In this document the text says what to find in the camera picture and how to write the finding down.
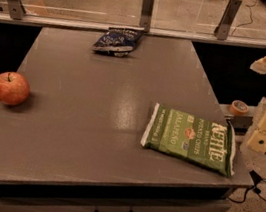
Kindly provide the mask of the red apple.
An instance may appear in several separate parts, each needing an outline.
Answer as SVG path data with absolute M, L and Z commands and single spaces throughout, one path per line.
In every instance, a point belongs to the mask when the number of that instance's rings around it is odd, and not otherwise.
M 0 102 L 9 106 L 23 103 L 30 94 L 28 80 L 18 72 L 0 74 Z

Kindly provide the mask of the green jalapeno chip bag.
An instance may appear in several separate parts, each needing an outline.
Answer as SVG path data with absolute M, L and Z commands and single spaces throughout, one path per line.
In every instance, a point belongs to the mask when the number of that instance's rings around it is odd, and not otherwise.
M 157 103 L 140 143 L 187 162 L 231 177 L 236 154 L 235 132 L 220 125 Z

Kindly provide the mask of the blue chip bag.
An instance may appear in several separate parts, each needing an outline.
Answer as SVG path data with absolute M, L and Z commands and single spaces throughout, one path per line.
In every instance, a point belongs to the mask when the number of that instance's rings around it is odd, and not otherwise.
M 143 31 L 137 28 L 108 28 L 107 32 L 92 45 L 92 50 L 110 56 L 128 55 L 142 37 Z

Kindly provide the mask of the roll of tape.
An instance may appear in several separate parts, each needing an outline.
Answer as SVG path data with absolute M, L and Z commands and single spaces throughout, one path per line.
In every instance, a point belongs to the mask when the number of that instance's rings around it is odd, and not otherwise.
M 248 111 L 248 105 L 246 105 L 243 101 L 234 100 L 230 105 L 230 112 L 232 113 L 232 115 L 243 116 L 248 113 Z

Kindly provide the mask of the right metal bracket post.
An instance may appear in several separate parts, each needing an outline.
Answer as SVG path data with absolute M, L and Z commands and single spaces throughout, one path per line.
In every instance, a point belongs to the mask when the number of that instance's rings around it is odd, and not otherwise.
M 240 9 L 242 3 L 243 2 L 241 0 L 229 0 L 222 18 L 219 21 L 219 25 L 217 25 L 214 31 L 214 36 L 216 37 L 216 39 L 223 41 L 228 38 L 230 26 L 232 26 L 238 9 Z

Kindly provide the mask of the middle metal bracket post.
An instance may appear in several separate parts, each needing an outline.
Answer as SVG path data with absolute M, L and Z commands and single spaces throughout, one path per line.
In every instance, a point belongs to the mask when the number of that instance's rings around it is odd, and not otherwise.
M 150 30 L 153 8 L 155 0 L 143 0 L 141 7 L 141 19 L 140 27 L 144 29 L 145 32 Z

